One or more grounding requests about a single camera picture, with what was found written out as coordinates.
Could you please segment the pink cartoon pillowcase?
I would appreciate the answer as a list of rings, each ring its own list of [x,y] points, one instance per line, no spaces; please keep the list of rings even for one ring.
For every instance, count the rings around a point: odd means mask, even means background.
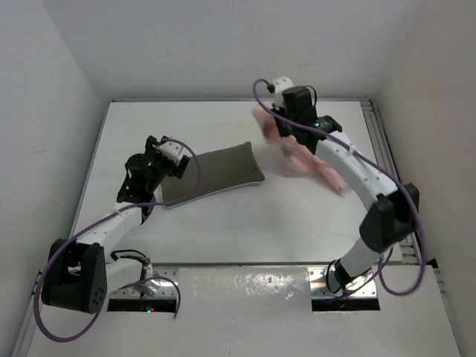
[[[348,190],[345,180],[324,160],[302,144],[293,136],[280,137],[274,117],[263,108],[257,106],[252,116],[260,127],[267,144],[277,147],[283,155],[283,162],[289,171],[297,174],[322,175],[337,194],[343,195]]]

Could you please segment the grey pillow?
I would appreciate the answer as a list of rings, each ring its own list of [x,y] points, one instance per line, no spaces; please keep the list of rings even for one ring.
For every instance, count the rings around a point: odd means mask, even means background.
[[[167,208],[183,205],[244,186],[262,184],[266,177],[258,166],[251,142],[205,152],[190,160],[181,178],[166,177],[161,200]]]

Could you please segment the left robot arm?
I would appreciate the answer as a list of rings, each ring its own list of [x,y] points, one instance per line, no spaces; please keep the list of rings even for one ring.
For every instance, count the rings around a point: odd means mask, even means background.
[[[130,156],[111,213],[70,239],[58,239],[43,271],[45,305],[93,314],[106,298],[112,271],[106,258],[134,228],[151,216],[155,192],[166,177],[181,178],[190,162],[181,141],[149,136],[142,153]]]

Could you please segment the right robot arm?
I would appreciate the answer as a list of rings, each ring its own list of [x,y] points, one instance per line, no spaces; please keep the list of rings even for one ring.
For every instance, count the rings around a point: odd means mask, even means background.
[[[333,294],[345,293],[348,284],[417,229],[419,191],[412,184],[400,184],[365,158],[333,117],[319,116],[316,92],[293,86],[290,80],[269,84],[267,89],[274,95],[265,109],[274,122],[269,137],[277,140],[291,161],[321,161],[335,189],[353,190],[367,211],[352,248],[327,269],[327,288]]]

